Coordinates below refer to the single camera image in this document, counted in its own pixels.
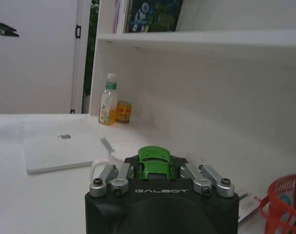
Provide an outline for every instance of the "door hinge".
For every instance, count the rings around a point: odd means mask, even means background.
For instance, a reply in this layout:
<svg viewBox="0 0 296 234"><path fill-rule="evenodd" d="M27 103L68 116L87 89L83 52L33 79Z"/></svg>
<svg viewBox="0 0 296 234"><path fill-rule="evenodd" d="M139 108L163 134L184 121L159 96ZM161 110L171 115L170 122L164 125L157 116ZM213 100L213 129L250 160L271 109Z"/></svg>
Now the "door hinge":
<svg viewBox="0 0 296 234"><path fill-rule="evenodd" d="M81 30L81 26L76 25L76 27L75 27L75 38L80 39L80 30Z"/></svg>

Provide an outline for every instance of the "white wall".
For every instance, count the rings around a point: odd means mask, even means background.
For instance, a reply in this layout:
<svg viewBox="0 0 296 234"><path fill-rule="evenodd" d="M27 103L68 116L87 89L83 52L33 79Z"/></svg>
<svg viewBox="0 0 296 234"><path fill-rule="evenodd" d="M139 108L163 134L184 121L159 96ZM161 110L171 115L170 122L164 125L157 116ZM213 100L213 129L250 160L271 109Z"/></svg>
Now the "white wall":
<svg viewBox="0 0 296 234"><path fill-rule="evenodd" d="M149 51L138 103L194 163L261 196L296 172L296 67Z"/></svg>
<svg viewBox="0 0 296 234"><path fill-rule="evenodd" d="M178 31L296 29L296 0L184 0Z"/></svg>
<svg viewBox="0 0 296 234"><path fill-rule="evenodd" d="M0 0L0 113L69 113L77 0Z"/></svg>

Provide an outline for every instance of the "plastic bottle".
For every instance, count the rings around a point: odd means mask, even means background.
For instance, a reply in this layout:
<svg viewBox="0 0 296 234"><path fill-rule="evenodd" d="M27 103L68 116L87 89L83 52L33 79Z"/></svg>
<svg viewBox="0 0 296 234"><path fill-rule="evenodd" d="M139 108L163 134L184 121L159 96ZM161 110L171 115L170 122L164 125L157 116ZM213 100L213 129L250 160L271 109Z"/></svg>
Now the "plastic bottle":
<svg viewBox="0 0 296 234"><path fill-rule="evenodd" d="M117 75L108 73L106 89L101 96L99 123L112 125L117 117L118 93Z"/></svg>

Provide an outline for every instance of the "silver metal bracket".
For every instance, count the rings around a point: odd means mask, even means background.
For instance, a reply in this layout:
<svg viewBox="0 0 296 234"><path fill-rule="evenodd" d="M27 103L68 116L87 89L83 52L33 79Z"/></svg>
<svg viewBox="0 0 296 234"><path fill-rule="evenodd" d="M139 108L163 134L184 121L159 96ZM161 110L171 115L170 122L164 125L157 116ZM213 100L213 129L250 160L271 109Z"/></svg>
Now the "silver metal bracket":
<svg viewBox="0 0 296 234"><path fill-rule="evenodd" d="M98 178L89 185L89 194L92 197L101 197L107 194L107 184L118 176L115 165L106 165Z"/></svg>
<svg viewBox="0 0 296 234"><path fill-rule="evenodd" d="M213 167L210 165L201 165L199 170L208 178L216 187L217 194L223 197L233 197L235 194L235 187L230 179L223 178Z"/></svg>
<svg viewBox="0 0 296 234"><path fill-rule="evenodd" d="M212 183L205 178L198 169L191 163L186 163L180 167L180 177L190 178L193 181L193 189L196 193L209 196L212 193Z"/></svg>
<svg viewBox="0 0 296 234"><path fill-rule="evenodd" d="M111 181L113 195L121 196L128 191L128 179L126 178L130 168L130 163L123 163L118 177Z"/></svg>

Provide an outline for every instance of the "white cable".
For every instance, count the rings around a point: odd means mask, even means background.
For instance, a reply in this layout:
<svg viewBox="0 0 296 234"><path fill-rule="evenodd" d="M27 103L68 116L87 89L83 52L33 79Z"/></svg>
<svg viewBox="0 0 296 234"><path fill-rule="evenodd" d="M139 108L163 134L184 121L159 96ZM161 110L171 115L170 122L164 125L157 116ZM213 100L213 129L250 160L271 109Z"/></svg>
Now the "white cable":
<svg viewBox="0 0 296 234"><path fill-rule="evenodd" d="M108 150L108 159L107 160L100 160L98 158L95 158L95 160L93 161L93 163L90 166L90 171L89 171L90 183L93 183L93 181L94 181L94 173L95 173L95 170L98 166L108 165L109 162L112 162L114 160L119 161L119 162L124 162L123 160L112 155L112 153L114 153L115 150L112 149L110 143L108 142L108 140L105 137L102 137L100 140L101 140L102 144L104 145L104 147Z"/></svg>
<svg viewBox="0 0 296 234"><path fill-rule="evenodd" d="M93 161L93 163L90 166L90 171L89 171L90 183L93 183L93 181L94 181L94 173L95 173L96 168L101 165L108 165L108 163L109 163L108 160L101 161L98 158L95 158L95 160Z"/></svg>

